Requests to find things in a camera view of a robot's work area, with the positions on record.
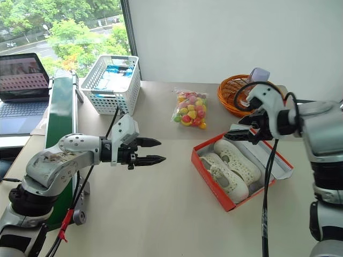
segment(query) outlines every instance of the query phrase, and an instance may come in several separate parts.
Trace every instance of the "laptop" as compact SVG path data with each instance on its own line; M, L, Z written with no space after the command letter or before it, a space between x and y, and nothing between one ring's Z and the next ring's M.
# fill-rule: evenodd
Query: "laptop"
M49 104L49 76L37 54L0 56L0 135L30 134Z

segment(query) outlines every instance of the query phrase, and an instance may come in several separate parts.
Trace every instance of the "bag of candy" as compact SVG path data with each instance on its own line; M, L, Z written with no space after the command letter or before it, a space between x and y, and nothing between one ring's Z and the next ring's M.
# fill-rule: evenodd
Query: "bag of candy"
M175 89L175 93L177 94L177 105L172 120L184 126L205 129L208 95L179 88Z

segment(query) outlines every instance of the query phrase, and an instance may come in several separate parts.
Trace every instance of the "white perforated shoe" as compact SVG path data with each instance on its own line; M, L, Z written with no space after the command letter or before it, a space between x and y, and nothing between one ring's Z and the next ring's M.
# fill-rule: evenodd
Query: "white perforated shoe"
M200 157L212 178L224 189L234 203L245 200L249 190L245 182L223 163L217 154L208 153Z
M220 156L231 171L237 173L249 186L261 177L261 171L247 159L241 151L226 140L218 140L214 144L214 152Z

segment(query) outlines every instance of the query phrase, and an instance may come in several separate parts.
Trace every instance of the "shoebox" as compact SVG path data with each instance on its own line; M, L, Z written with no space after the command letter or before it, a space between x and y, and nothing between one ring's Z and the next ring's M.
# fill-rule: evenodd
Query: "shoebox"
M230 127L231 130L234 129L247 129L245 126L236 125L233 124ZM253 134L256 133L254 129L251 129L251 132ZM193 148L192 151L192 163L200 173L200 175L203 177L215 197L217 197L218 201L222 205L225 211L230 211L245 202L252 199L255 195L261 193L264 189L264 174L265 174L265 167L267 165L267 161L269 158L269 155L271 153L271 150L273 148L272 145L270 145L266 141L260 141L258 144L253 145L250 142L247 141L231 141L226 138L224 138L225 133L220 134L216 136L215 138L212 138L210 140L207 140L206 142L201 143L200 145ZM213 144L220 140L225 139L231 142L233 145L235 145L240 152L248 158L252 163L254 163L259 170L261 171L261 177L258 181L252 183L249 185L249 196L242 202L235 204L233 201L231 201L230 197L227 195L227 193L213 180L211 174L205 169L200 156L202 156L205 153L214 152L213 151ZM276 152L273 168L271 172L271 178L270 178L270 185L273 185L276 180L279 179L286 179L289 178L293 173L293 166L278 152Z

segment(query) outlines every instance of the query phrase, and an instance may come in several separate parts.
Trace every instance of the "robotic arm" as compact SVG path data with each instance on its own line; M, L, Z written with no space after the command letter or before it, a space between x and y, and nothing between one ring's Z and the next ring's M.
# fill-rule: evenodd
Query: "robotic arm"
M311 102L287 109L273 85L256 84L247 97L250 109L256 111L239 123L252 126L258 132L232 130L225 137L253 144L292 133L303 138L314 172L313 189L317 198L310 207L310 231L319 243L311 257L343 256L343 111L340 104Z
M111 165L154 165L166 158L138 157L138 146L152 147L155 139L138 138L137 122L124 115L112 128L112 140L84 134L69 134L56 145L32 157L23 182L9 194L10 204L0 218L0 256L38 256L58 196L80 169L111 162Z

